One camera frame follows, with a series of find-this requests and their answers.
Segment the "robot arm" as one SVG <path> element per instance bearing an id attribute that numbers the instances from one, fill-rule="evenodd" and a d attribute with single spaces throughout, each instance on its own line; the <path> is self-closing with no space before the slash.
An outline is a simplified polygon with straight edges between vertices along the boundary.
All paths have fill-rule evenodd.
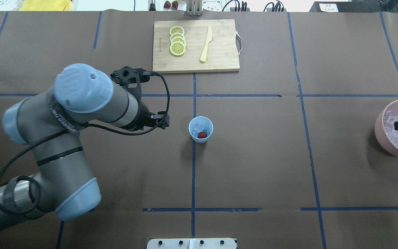
<path id="1" fill-rule="evenodd" d="M 26 148 L 0 170 L 0 231 L 47 213 L 75 219 L 101 201 L 97 178 L 79 132 L 96 127 L 139 136 L 169 126 L 169 105 L 153 113 L 142 102 L 142 82 L 159 72 L 125 66 L 105 74 L 90 65 L 67 66 L 46 92 L 7 109 L 2 125 L 12 141 Z"/>

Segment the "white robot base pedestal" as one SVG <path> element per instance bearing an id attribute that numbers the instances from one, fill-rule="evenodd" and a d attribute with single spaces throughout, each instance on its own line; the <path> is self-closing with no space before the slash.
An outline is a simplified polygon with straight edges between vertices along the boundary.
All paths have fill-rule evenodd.
<path id="1" fill-rule="evenodd" d="M 147 243 L 147 249 L 237 249 L 233 238 L 155 238 Z"/>

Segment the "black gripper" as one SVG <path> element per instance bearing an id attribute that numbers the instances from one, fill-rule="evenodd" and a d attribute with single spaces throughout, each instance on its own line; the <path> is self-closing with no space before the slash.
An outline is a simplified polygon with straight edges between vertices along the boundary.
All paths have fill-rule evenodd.
<path id="1" fill-rule="evenodd" d="M 170 126 L 170 116 L 167 109 L 153 113 L 143 102 L 140 103 L 139 107 L 139 130 L 144 130 L 145 127 L 166 129 Z"/>

